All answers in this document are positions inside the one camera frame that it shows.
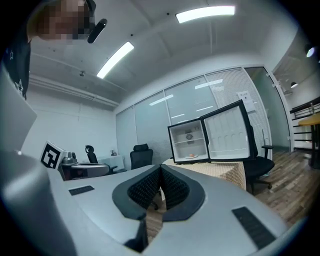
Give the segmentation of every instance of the office chair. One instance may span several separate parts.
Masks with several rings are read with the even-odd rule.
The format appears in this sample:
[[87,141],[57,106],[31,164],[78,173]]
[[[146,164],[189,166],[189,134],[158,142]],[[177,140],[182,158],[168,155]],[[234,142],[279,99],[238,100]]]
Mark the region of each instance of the office chair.
[[[88,159],[90,161],[91,164],[98,164],[98,160],[97,160],[97,157],[96,157],[96,154],[94,153],[95,149],[93,146],[91,145],[86,145],[85,146],[85,152],[86,152],[86,155],[88,156]],[[110,165],[108,164],[105,164],[104,165],[108,166],[109,167],[109,172],[106,174],[106,175],[112,175],[112,174],[118,174],[118,173],[123,173],[123,172],[126,172],[126,170],[124,169],[120,169],[120,170],[114,170],[115,168],[117,168],[118,166],[113,166],[113,167],[110,167]]]
[[258,179],[259,177],[268,173],[274,166],[275,163],[268,159],[268,150],[273,149],[274,147],[271,145],[264,145],[262,148],[264,149],[264,157],[258,156],[258,149],[255,141],[254,129],[250,125],[250,132],[252,135],[252,145],[254,151],[254,160],[243,161],[245,178],[251,185],[252,194],[255,194],[255,186],[254,183],[266,184],[268,185],[268,189],[272,188],[270,182],[265,180]]
[[[154,151],[149,149],[148,144],[135,145],[133,151],[130,153],[131,170],[152,165],[153,155]],[[154,206],[155,210],[159,209],[155,202],[152,202],[151,204]]]

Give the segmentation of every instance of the wooden floor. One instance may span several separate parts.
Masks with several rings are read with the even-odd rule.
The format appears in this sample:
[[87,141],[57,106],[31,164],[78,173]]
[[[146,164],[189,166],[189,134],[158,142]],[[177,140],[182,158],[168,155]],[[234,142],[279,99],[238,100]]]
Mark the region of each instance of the wooden floor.
[[[263,180],[272,183],[272,189],[267,185],[256,184],[255,197],[268,205],[283,220],[292,226],[307,215],[320,184],[320,170],[312,169],[308,165],[310,155],[301,151],[293,153],[285,151],[273,152],[274,168]],[[155,211],[149,207],[146,217],[149,241],[157,235],[162,227],[162,214],[166,211],[166,204],[157,195],[154,200],[159,205]]]

